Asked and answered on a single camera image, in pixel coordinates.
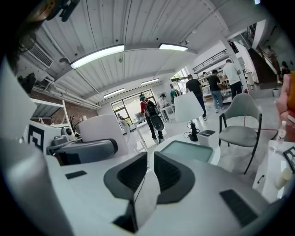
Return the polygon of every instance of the red jacket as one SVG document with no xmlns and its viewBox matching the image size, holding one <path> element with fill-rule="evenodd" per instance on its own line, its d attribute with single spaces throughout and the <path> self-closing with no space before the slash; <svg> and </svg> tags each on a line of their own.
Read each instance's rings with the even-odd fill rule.
<svg viewBox="0 0 295 236">
<path fill-rule="evenodd" d="M 146 103 L 144 103 L 143 101 L 140 103 L 140 107 L 142 109 L 142 114 L 145 112 L 145 108 L 146 108 Z"/>
</svg>

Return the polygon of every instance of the brick wall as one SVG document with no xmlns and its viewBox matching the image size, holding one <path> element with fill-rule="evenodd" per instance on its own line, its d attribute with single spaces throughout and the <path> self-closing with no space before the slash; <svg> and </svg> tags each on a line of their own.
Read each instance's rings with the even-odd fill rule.
<svg viewBox="0 0 295 236">
<path fill-rule="evenodd" d="M 59 100 L 59 99 L 56 99 L 56 98 L 53 98 L 53 97 L 50 97 L 50 96 L 47 96 L 45 94 L 41 94 L 41 93 L 38 93 L 38 92 L 35 92 L 35 91 L 31 91 L 29 96 L 31 98 L 38 99 L 38 100 L 43 100 L 43 101 L 49 101 L 49 102 L 53 102 L 53 103 L 62 104 L 62 101 Z M 65 107 L 66 107 L 66 111 L 68 113 L 68 117 L 70 118 L 70 116 L 74 116 L 74 120 L 73 120 L 74 125 L 77 124 L 80 121 L 80 118 L 82 118 L 83 115 L 85 115 L 87 118 L 97 116 L 96 110 L 91 110 L 91 109 L 88 109 L 86 107 L 82 107 L 82 106 L 72 104 L 72 103 L 69 103 L 69 102 L 66 102 L 66 101 L 65 101 Z M 44 123 L 51 124 L 51 122 L 54 122 L 55 124 L 60 124 L 62 122 L 63 117 L 64 117 L 64 110 L 59 109 L 52 116 L 52 121 L 44 119 Z"/>
</svg>

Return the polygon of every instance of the fluorescent light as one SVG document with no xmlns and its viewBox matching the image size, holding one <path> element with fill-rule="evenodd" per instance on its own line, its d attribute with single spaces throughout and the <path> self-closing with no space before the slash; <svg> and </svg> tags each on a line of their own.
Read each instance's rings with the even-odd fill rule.
<svg viewBox="0 0 295 236">
<path fill-rule="evenodd" d="M 77 69 L 82 65 L 85 65 L 93 60 L 96 60 L 98 58 L 102 58 L 114 53 L 120 53 L 124 51 L 124 44 L 119 44 L 111 47 L 106 47 L 102 50 L 96 51 L 94 53 L 90 53 L 82 58 L 79 58 L 71 63 L 71 67 L 73 69 Z"/>
<path fill-rule="evenodd" d="M 112 96 L 112 95 L 114 95 L 114 94 L 120 93 L 120 92 L 122 92 L 122 91 L 124 91 L 124 90 L 125 90 L 125 89 L 123 88 L 123 89 L 117 90 L 117 91 L 115 91 L 115 92 L 112 92 L 112 93 L 110 93 L 110 94 L 104 95 L 103 97 L 104 97 L 104 98 L 107 98 L 107 97 Z"/>
<path fill-rule="evenodd" d="M 150 81 L 146 81 L 146 82 L 143 82 L 142 85 L 143 85 L 143 84 L 146 84 L 146 83 L 155 82 L 155 81 L 158 81 L 158 80 L 159 80 L 159 79 L 153 79 L 153 80 L 150 80 Z"/>
<path fill-rule="evenodd" d="M 170 50 L 186 51 L 188 49 L 188 47 L 179 46 L 179 45 L 175 45 L 175 44 L 169 44 L 169 43 L 161 43 L 159 45 L 159 49 L 170 49 Z"/>
</svg>

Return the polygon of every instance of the lamp base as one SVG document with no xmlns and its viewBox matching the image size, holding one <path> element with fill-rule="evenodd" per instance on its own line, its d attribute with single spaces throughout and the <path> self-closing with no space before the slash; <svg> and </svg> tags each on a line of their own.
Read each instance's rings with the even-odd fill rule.
<svg viewBox="0 0 295 236">
<path fill-rule="evenodd" d="M 196 128 L 194 122 L 191 122 L 191 123 L 190 123 L 190 127 L 191 127 L 191 129 L 192 129 L 192 133 L 189 135 L 189 139 L 190 139 L 191 141 L 196 142 L 196 141 L 198 141 L 198 137 L 197 137 L 197 133 L 198 133 L 198 131 L 197 131 L 197 128 Z"/>
</svg>

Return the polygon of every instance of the black bag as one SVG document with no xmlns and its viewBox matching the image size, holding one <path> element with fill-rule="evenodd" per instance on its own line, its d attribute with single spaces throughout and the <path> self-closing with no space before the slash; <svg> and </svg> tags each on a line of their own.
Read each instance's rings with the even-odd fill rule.
<svg viewBox="0 0 295 236">
<path fill-rule="evenodd" d="M 146 104 L 146 108 L 145 108 L 146 114 L 148 117 L 151 118 L 153 127 L 157 131 L 162 131 L 164 129 L 164 124 L 160 116 L 158 116 L 159 112 L 156 105 L 152 101 L 148 101 L 148 102 L 144 101 L 144 103 Z"/>
<path fill-rule="evenodd" d="M 158 115 L 158 109 L 156 105 L 152 101 L 143 101 L 144 104 L 146 104 L 145 107 L 145 113 L 148 117 L 153 117 Z"/>
</svg>

